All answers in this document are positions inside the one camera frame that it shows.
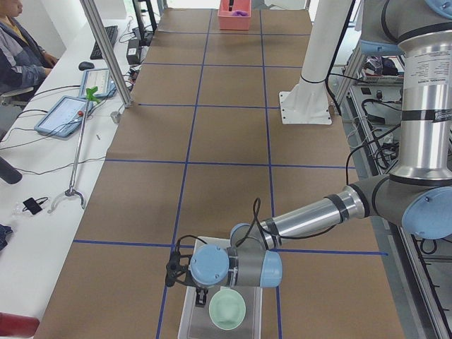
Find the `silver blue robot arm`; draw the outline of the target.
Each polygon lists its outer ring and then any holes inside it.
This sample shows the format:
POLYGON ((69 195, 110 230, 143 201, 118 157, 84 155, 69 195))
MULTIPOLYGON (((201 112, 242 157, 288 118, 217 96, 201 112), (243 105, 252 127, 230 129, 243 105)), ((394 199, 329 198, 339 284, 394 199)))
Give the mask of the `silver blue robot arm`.
POLYGON ((225 249, 201 246, 185 268, 198 306, 216 286, 277 287, 283 276, 277 248, 354 218, 378 216, 424 239, 451 234, 451 2, 366 1, 363 19, 364 49, 405 57, 397 165, 303 208, 238 224, 225 249))

